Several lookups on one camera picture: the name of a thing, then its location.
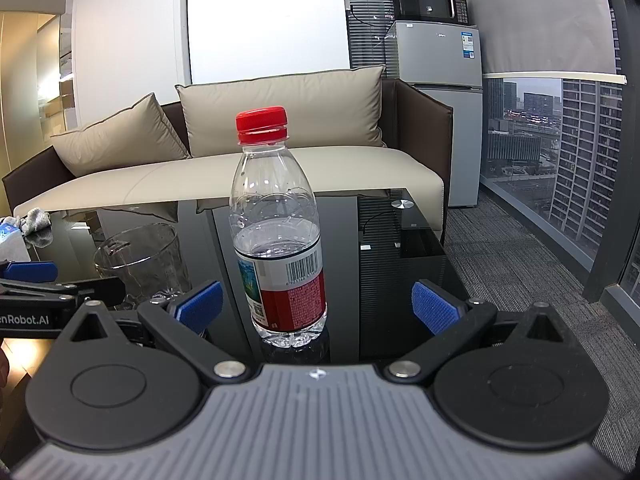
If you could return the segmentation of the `clear water bottle red label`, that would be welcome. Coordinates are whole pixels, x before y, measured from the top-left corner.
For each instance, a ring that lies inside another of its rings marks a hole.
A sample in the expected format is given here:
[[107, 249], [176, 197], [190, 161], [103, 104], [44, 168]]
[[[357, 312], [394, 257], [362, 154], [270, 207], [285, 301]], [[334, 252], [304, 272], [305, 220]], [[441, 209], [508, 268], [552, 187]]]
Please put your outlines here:
[[280, 349], [310, 344], [328, 315], [320, 221], [306, 174], [283, 141], [242, 147], [229, 208], [256, 332]]

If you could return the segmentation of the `red bottle cap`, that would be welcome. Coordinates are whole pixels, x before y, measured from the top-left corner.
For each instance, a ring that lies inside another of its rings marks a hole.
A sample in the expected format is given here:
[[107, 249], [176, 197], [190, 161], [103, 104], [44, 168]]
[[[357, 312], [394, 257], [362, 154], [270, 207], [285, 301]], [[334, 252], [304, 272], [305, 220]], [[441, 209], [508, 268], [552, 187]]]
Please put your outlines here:
[[269, 144], [288, 137], [288, 115], [283, 106], [246, 110], [235, 117], [240, 145]]

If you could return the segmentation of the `blue white tissue box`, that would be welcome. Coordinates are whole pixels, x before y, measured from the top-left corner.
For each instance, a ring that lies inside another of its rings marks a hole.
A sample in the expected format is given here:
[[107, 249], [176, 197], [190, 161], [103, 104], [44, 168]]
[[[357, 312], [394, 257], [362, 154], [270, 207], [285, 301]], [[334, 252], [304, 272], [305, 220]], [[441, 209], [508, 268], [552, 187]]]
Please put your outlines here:
[[29, 262], [20, 222], [13, 217], [1, 219], [0, 226], [0, 258], [7, 262]]

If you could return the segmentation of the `grey crumpled cloth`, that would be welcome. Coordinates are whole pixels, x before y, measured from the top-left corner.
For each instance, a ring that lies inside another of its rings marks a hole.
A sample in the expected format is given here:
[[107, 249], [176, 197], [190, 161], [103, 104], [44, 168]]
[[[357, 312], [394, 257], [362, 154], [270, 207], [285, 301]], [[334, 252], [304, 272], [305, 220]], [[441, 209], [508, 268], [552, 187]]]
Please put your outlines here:
[[30, 210], [18, 224], [28, 248], [45, 248], [53, 242], [50, 214], [40, 208]]

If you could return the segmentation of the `clear glass pitcher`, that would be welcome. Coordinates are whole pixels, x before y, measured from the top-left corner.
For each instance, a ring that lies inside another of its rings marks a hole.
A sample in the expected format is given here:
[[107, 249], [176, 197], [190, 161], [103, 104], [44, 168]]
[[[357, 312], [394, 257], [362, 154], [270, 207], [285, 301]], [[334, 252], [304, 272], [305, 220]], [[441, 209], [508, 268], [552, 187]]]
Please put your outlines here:
[[190, 292], [192, 282], [183, 262], [176, 229], [152, 223], [109, 237], [93, 257], [101, 278], [116, 276], [126, 289], [125, 309], [152, 298], [172, 299]]

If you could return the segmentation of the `silver table disc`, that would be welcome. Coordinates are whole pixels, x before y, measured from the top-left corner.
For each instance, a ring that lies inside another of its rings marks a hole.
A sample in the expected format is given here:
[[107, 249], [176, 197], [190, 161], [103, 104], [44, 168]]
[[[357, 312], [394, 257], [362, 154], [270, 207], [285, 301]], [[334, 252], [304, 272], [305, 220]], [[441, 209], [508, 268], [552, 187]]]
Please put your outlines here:
[[392, 206], [397, 209], [409, 209], [414, 206], [414, 203], [412, 200], [404, 200], [402, 198], [401, 200], [393, 200]]

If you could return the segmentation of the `beige brown sofa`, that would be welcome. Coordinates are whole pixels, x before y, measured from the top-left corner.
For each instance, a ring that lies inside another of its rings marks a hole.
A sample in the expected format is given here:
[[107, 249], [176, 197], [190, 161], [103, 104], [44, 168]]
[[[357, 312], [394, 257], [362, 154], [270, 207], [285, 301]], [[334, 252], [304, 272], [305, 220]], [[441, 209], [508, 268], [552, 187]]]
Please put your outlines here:
[[454, 111], [400, 79], [381, 82], [384, 146], [296, 148], [291, 141], [231, 154], [153, 162], [74, 176], [54, 148], [2, 179], [11, 214], [30, 210], [125, 209], [152, 203], [225, 200], [246, 209], [303, 192], [314, 195], [404, 188], [438, 238], [446, 233]]

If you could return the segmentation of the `left beige cushion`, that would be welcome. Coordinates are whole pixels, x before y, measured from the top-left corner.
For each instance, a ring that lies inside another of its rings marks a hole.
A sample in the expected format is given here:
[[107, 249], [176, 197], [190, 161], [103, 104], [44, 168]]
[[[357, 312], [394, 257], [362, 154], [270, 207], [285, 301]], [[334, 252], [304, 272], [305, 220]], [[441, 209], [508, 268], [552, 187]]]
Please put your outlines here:
[[191, 157], [154, 93], [99, 122], [55, 134], [51, 143], [75, 177]]

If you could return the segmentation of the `silver refrigerator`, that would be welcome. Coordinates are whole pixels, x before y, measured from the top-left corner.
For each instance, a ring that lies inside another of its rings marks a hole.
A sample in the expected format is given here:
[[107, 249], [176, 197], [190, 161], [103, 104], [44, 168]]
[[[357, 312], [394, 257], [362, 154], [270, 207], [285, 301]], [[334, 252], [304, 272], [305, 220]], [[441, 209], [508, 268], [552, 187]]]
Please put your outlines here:
[[390, 39], [398, 77], [454, 110], [449, 205], [476, 206], [483, 133], [480, 32], [473, 25], [398, 21]]

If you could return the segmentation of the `black microwave oven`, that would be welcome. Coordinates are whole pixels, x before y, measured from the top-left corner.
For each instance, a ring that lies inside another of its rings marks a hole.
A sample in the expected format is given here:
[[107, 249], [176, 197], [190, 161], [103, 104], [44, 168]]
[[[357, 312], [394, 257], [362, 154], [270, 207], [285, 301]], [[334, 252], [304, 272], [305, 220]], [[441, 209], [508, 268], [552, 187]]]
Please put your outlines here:
[[396, 21], [469, 25], [466, 0], [393, 0]]

